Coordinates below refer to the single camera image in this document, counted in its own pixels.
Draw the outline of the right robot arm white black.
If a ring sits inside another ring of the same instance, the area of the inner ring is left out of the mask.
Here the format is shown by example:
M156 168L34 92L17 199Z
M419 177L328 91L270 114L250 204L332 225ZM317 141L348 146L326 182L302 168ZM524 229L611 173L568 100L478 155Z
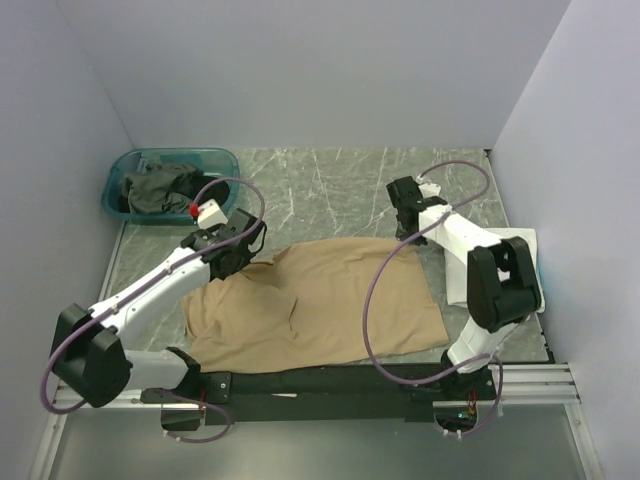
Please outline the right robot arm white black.
M490 358L516 327L542 309L543 295L527 241L481 228L454 211L427 184L402 177L386 185L399 239L432 241L444 249L447 301L469 318L443 353L439 387L460 399L481 384Z

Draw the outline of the beige t shirt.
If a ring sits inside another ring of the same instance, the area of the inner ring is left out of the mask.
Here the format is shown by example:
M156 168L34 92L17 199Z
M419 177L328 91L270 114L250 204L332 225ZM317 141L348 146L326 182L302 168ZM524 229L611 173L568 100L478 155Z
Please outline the beige t shirt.
M271 373L443 346L449 338L414 249L334 238L291 245L182 300L207 373Z

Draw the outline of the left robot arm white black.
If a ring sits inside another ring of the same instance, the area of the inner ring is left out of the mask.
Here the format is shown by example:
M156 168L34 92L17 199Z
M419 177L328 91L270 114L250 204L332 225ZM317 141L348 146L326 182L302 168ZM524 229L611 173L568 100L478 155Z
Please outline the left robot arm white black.
M191 232L164 262L120 293L88 309L70 305L57 319L49 372L96 408L136 389L163 389L179 402L193 399L200 388L196 360L175 347L135 351L131 344L179 299L246 267L266 231L263 220L238 209L224 224Z

